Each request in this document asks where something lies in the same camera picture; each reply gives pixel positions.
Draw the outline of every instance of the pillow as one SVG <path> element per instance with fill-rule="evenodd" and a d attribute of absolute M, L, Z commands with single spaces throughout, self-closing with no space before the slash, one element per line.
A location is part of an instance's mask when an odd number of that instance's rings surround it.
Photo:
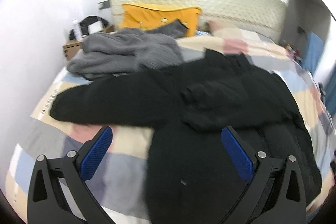
<path fill-rule="evenodd" d="M 232 22 L 209 20 L 208 25 L 214 37 L 231 38 L 231 39 L 250 39 L 250 40 L 273 43 L 273 41 L 267 36 L 264 36 L 258 32 L 241 29 Z"/>
<path fill-rule="evenodd" d="M 199 7 L 176 7 L 144 3 L 124 3 L 123 21 L 120 28 L 140 28 L 149 30 L 160 27 L 179 19 L 189 30 L 187 37 L 195 34 L 198 15 L 202 12 Z"/>

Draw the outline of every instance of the gray towel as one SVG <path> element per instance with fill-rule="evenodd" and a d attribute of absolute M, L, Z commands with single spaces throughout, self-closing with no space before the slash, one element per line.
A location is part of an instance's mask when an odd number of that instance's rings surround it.
<path fill-rule="evenodd" d="M 84 39 L 82 49 L 81 54 L 70 60 L 67 69 L 88 80 L 145 68 L 179 65 L 183 61 L 173 37 L 136 28 L 124 28 L 114 34 L 94 33 Z"/>
<path fill-rule="evenodd" d="M 187 28 L 179 19 L 174 20 L 168 24 L 162 25 L 152 30 L 147 30 L 146 33 L 163 33 L 172 38 L 185 37 L 185 34 L 189 28 Z"/>

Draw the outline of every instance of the black bag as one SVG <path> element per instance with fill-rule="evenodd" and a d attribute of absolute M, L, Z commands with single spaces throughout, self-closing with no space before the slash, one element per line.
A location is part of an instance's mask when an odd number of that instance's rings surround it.
<path fill-rule="evenodd" d="M 81 30 L 82 30 L 82 34 L 83 35 L 89 35 L 89 29 L 88 29 L 88 26 L 97 22 L 97 21 L 100 21 L 103 23 L 104 25 L 104 28 L 106 28 L 108 25 L 109 25 L 109 22 L 104 19 L 104 18 L 99 18 L 97 16 L 88 16 L 87 18 L 83 19 L 79 25 L 81 27 Z M 75 34 L 74 34 L 74 31 L 71 30 L 70 33 L 69 33 L 69 40 L 74 40 L 75 39 Z"/>

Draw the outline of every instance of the black clothing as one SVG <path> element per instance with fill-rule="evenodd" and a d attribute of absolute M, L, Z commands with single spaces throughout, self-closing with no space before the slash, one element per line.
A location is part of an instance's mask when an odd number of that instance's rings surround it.
<path fill-rule="evenodd" d="M 276 74 L 241 55 L 205 58 L 161 70 L 109 77 L 59 94 L 60 121 L 155 129 L 145 199 L 153 224 L 219 223 L 246 186 L 221 143 L 233 126 L 256 150 L 296 156 L 309 204 L 321 189 L 311 139 L 298 106 Z M 251 217 L 260 214 L 268 188 Z"/>

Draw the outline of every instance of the white bottle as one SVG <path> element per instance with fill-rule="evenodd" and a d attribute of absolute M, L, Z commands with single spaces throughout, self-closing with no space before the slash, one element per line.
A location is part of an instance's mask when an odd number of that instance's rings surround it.
<path fill-rule="evenodd" d="M 83 34 L 82 34 L 82 30 L 81 27 L 79 26 L 78 20 L 77 19 L 73 19 L 72 20 L 72 25 L 73 25 L 73 34 L 75 35 L 75 38 L 78 42 L 83 40 Z"/>

